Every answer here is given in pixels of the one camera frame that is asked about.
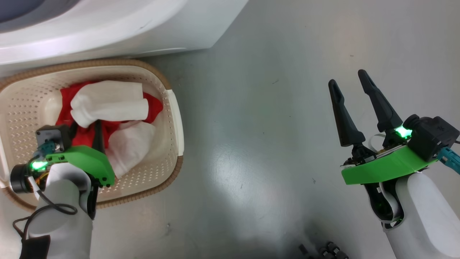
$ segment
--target green plastic part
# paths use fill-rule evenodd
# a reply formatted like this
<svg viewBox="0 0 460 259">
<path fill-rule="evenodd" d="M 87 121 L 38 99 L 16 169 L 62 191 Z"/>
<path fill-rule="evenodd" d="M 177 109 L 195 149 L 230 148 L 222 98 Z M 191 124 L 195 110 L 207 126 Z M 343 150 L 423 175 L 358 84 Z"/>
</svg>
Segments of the green plastic part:
<svg viewBox="0 0 460 259">
<path fill-rule="evenodd" d="M 342 176 L 348 185 L 384 182 L 414 173 L 436 161 L 425 162 L 404 146 L 369 163 L 343 169 Z"/>
<path fill-rule="evenodd" d="M 47 155 L 46 160 L 50 164 L 68 162 L 99 179 L 104 186 L 115 183 L 115 173 L 107 156 L 88 146 L 72 146 L 65 152 Z"/>
</svg>

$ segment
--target brown woven rim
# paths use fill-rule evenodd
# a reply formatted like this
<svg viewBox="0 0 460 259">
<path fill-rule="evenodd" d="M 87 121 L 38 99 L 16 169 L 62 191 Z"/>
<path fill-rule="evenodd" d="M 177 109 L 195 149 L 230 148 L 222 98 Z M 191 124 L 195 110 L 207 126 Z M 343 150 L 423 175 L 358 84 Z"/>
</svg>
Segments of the brown woven rim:
<svg viewBox="0 0 460 259">
<path fill-rule="evenodd" d="M 131 66 L 138 66 L 144 69 L 147 69 L 148 71 L 152 72 L 155 74 L 158 79 L 163 83 L 165 88 L 167 90 L 171 89 L 171 85 L 169 84 L 168 80 L 164 77 L 161 72 L 159 72 L 155 67 L 139 61 L 135 59 L 95 59 L 95 60 L 88 60 L 88 61 L 78 61 L 78 62 L 72 62 L 72 63 L 66 63 L 66 64 L 61 64 L 61 65 L 53 65 L 49 67 L 43 67 L 35 70 L 30 70 L 30 71 L 25 71 L 19 74 L 16 74 L 14 76 L 6 78 L 4 81 L 0 82 L 0 92 L 3 91 L 5 87 L 8 85 L 11 85 L 15 82 L 24 80 L 24 79 L 29 79 L 32 77 L 37 77 L 45 74 L 50 74 L 50 73 L 55 73 L 59 71 L 65 71 L 65 70 L 71 70 L 71 69 L 77 69 L 77 68 L 86 68 L 86 67 L 95 67 L 95 66 L 109 66 L 109 65 L 131 65 Z M 172 174 L 160 185 L 150 188 L 148 190 L 138 192 L 135 194 L 131 194 L 128 196 L 120 197 L 117 199 L 111 199 L 111 200 L 105 200 L 105 201 L 100 201 L 97 203 L 96 208 L 97 209 L 102 209 L 102 208 L 108 208 L 112 207 L 115 205 L 127 203 L 133 200 L 138 200 L 143 197 L 150 196 L 152 194 L 156 194 L 162 190 L 164 190 L 166 187 L 168 187 L 177 177 L 177 175 L 180 172 L 180 169 L 182 168 L 182 162 L 184 160 L 183 156 L 178 156 L 177 157 L 177 162 L 176 166 L 174 167 L 174 171 Z M 3 188 L 3 193 L 5 196 L 14 204 L 16 204 L 18 207 L 26 210 L 33 212 L 35 211 L 36 206 L 31 205 L 22 199 L 20 199 L 16 193 L 13 192 L 11 187 Z"/>
</svg>

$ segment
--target laundry basket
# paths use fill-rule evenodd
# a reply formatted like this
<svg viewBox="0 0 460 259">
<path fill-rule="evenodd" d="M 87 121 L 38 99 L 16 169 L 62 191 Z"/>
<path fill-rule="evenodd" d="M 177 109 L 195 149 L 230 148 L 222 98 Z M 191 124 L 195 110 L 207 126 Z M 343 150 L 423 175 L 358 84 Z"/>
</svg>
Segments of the laundry basket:
<svg viewBox="0 0 460 259">
<path fill-rule="evenodd" d="M 115 185 L 100 189 L 97 208 L 110 207 L 155 194 L 168 187 L 183 161 L 184 133 L 176 97 L 166 78 L 147 63 L 132 59 L 90 60 L 23 72 L 0 83 L 0 187 L 19 207 L 33 211 L 33 194 L 10 187 L 14 165 L 24 164 L 37 148 L 35 131 L 54 125 L 62 107 L 60 89 L 89 80 L 142 83 L 143 91 L 163 104 L 153 125 L 150 152 Z"/>
</svg>

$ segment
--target gray floor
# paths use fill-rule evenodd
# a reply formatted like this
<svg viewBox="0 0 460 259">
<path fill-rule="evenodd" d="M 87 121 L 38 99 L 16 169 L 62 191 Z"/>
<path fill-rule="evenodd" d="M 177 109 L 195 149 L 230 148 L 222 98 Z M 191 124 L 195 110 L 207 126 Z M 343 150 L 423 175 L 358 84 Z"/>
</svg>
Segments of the gray floor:
<svg viewBox="0 0 460 259">
<path fill-rule="evenodd" d="M 213 48 L 145 58 L 177 95 L 184 165 L 166 190 L 98 211 L 92 258 L 290 258 L 327 239 L 351 258 L 394 258 L 364 188 L 341 178 L 351 149 L 339 146 L 327 82 L 368 138 L 377 120 L 361 68 L 403 119 L 440 115 L 460 128 L 455 10 L 447 0 L 250 0 Z M 460 177 L 440 165 L 428 174 L 460 215 Z M 0 204 L 0 252 L 17 258 L 10 224 L 27 213 Z"/>
</svg>

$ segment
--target washing machine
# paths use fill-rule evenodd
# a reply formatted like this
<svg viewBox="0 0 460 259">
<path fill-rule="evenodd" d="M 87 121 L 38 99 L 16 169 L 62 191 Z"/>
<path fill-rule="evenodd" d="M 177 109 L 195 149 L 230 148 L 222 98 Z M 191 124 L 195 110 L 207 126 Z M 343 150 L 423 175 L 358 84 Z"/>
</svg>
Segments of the washing machine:
<svg viewBox="0 0 460 259">
<path fill-rule="evenodd" d="M 247 0 L 0 0 L 0 77 L 209 48 Z"/>
</svg>

